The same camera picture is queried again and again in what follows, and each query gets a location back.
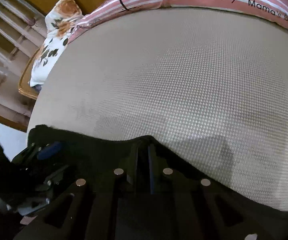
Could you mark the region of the black denim pants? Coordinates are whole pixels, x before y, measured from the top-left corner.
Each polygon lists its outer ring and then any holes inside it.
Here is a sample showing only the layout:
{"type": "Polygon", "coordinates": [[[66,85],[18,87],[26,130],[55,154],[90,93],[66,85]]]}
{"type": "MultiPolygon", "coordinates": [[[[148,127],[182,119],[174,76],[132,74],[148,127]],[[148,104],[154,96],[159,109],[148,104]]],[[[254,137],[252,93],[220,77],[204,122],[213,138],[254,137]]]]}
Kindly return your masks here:
{"type": "Polygon", "coordinates": [[[19,239],[288,239],[288,212],[209,178],[151,136],[107,141],[38,125],[28,141],[60,142],[76,172],[19,239]]]}

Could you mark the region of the wicker rattan chair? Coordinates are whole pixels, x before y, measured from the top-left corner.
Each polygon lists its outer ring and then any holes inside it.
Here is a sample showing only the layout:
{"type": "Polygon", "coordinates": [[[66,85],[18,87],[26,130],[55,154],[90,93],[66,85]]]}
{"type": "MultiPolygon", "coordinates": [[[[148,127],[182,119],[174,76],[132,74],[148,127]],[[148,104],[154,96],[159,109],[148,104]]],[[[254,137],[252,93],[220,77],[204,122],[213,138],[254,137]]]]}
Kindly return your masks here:
{"type": "Polygon", "coordinates": [[[27,98],[33,99],[33,100],[37,100],[37,97],[39,95],[39,92],[37,92],[35,89],[33,89],[32,87],[30,87],[29,82],[30,82],[30,78],[31,78],[31,71],[32,71],[32,67],[33,67],[33,63],[34,60],[36,58],[36,55],[38,54],[40,48],[38,48],[35,53],[33,54],[33,56],[28,60],[26,67],[19,79],[19,83],[18,83],[18,92],[22,95],[25,96],[27,98]]]}

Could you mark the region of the grey textured mattress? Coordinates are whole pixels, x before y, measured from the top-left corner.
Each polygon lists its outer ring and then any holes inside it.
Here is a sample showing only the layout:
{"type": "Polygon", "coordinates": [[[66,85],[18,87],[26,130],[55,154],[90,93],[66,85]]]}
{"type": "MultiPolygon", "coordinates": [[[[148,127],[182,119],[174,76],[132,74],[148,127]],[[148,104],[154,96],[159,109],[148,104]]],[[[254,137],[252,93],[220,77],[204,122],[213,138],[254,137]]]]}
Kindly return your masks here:
{"type": "Polygon", "coordinates": [[[288,211],[288,30],[219,10],[141,11],[72,41],[37,98],[45,124],[151,135],[209,177],[288,211]]]}

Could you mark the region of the floral white orange pillow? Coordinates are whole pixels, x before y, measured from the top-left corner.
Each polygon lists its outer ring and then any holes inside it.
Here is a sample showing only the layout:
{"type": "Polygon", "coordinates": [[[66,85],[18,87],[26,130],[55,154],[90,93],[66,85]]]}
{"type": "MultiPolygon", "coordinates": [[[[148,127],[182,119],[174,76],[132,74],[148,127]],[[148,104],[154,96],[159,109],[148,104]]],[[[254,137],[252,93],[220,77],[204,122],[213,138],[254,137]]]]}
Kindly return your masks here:
{"type": "Polygon", "coordinates": [[[46,15],[47,36],[34,60],[30,87],[41,89],[82,18],[82,11],[75,0],[59,0],[46,15]]]}

